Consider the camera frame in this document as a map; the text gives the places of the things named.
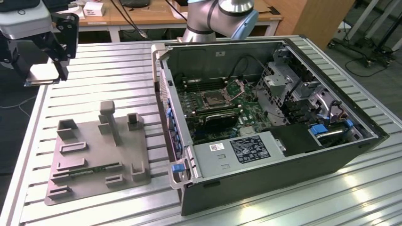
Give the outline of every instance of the gray floor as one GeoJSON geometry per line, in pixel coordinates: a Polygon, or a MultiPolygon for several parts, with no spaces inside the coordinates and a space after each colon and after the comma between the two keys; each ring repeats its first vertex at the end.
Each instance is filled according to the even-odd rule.
{"type": "MultiPolygon", "coordinates": [[[[355,23],[364,8],[360,7],[358,9],[351,9],[346,20],[350,23],[355,23]]],[[[360,30],[364,31],[371,23],[371,21],[376,18],[379,14],[376,12],[371,12],[360,30]]],[[[382,24],[380,28],[376,30],[372,40],[375,43],[379,42],[383,34],[387,29],[391,27],[392,21],[387,19],[382,24]]],[[[362,32],[356,33],[351,38],[351,42],[358,40],[362,37],[362,32]]],[[[392,33],[386,46],[392,47],[399,38],[402,37],[402,25],[399,25],[398,29],[392,33]]],[[[334,59],[334,61],[344,68],[344,63],[355,58],[360,58],[360,55],[351,50],[344,49],[342,46],[335,46],[334,49],[327,49],[326,54],[334,59]]],[[[379,101],[384,104],[384,106],[394,112],[394,114],[402,118],[402,50],[395,52],[396,62],[394,62],[390,67],[375,74],[368,78],[360,78],[350,73],[354,79],[363,85],[366,90],[379,99],[379,101]]],[[[374,65],[371,68],[366,68],[362,62],[351,62],[348,64],[348,68],[351,71],[359,75],[370,75],[378,70],[383,69],[382,66],[374,65]]]]}
{"type": "MultiPolygon", "coordinates": [[[[352,9],[348,12],[346,20],[355,23],[358,17],[360,16],[364,8],[352,9]]],[[[363,26],[362,31],[370,25],[371,20],[378,16],[378,13],[371,12],[363,26]]],[[[375,33],[372,39],[375,42],[379,41],[382,35],[384,34],[387,28],[391,26],[392,21],[386,20],[383,26],[375,33]]],[[[356,34],[351,41],[356,40],[362,35],[356,34]]],[[[391,47],[395,42],[402,37],[402,26],[392,34],[387,45],[391,47]]],[[[24,51],[26,59],[33,60],[33,62],[45,62],[45,56],[37,50],[32,49],[32,46],[24,46],[21,49],[24,51]]],[[[360,56],[352,51],[344,49],[342,46],[336,46],[334,49],[327,49],[326,54],[335,60],[335,62],[343,67],[344,63],[360,56]]],[[[384,106],[402,117],[402,52],[396,52],[399,63],[392,63],[390,67],[371,76],[370,78],[360,78],[358,76],[352,77],[368,90],[368,92],[380,100],[384,106]]],[[[354,73],[360,75],[368,75],[383,67],[375,65],[372,68],[367,69],[362,66],[359,62],[352,62],[348,68],[354,73]]],[[[0,105],[12,105],[18,103],[21,100],[29,98],[36,94],[36,89],[18,89],[17,79],[14,73],[1,68],[0,66],[0,105]]],[[[33,101],[24,105],[24,110],[30,113],[33,106],[33,101]]],[[[0,210],[2,207],[2,200],[5,198],[5,193],[8,189],[8,184],[10,176],[1,176],[1,173],[9,173],[13,170],[14,162],[17,159],[21,141],[28,126],[28,117],[20,112],[20,110],[1,110],[0,109],[0,210]]]]}

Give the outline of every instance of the green circuit board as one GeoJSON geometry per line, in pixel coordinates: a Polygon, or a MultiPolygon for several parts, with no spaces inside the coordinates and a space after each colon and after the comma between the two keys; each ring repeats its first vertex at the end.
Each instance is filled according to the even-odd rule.
{"type": "Polygon", "coordinates": [[[271,127],[251,87],[245,84],[243,89],[244,92],[240,93],[239,83],[231,80],[225,89],[177,93],[195,144],[237,137],[239,129],[244,127],[252,127],[255,133],[271,127]],[[216,120],[212,122],[212,126],[217,131],[211,127],[205,129],[207,119],[216,115],[232,115],[236,122],[231,122],[232,126],[221,128],[224,126],[216,120]]]}

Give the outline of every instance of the wooden cabinet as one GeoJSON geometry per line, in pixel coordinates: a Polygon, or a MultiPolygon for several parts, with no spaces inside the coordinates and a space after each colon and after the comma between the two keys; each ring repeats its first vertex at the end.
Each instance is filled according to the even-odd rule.
{"type": "Polygon", "coordinates": [[[264,0],[283,16],[275,35],[303,34],[324,49],[354,0],[264,0]]]}

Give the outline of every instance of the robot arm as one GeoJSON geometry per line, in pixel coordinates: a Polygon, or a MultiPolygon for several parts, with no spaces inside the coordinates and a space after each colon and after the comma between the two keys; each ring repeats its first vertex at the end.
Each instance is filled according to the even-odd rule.
{"type": "Polygon", "coordinates": [[[253,0],[188,0],[188,21],[183,42],[215,41],[215,32],[244,39],[255,26],[253,0]]]}
{"type": "Polygon", "coordinates": [[[25,86],[53,84],[67,80],[68,60],[77,46],[76,14],[57,14],[71,0],[0,0],[0,62],[10,64],[25,86]],[[61,45],[52,33],[53,23],[65,39],[61,45]],[[18,54],[16,40],[30,40],[53,60],[56,73],[37,76],[18,54]]]}

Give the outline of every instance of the aluminum table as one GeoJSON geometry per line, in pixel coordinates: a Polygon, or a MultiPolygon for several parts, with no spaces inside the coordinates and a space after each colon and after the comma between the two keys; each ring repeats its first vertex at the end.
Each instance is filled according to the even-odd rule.
{"type": "Polygon", "coordinates": [[[288,37],[390,134],[374,151],[334,174],[181,217],[177,192],[169,187],[168,155],[152,88],[149,47],[155,42],[84,44],[71,60],[69,80],[40,87],[0,225],[400,224],[402,121],[310,40],[288,37]],[[137,112],[144,118],[151,184],[46,206],[42,199],[57,121],[73,118],[80,123],[96,119],[103,100],[115,101],[116,117],[137,112]]]}

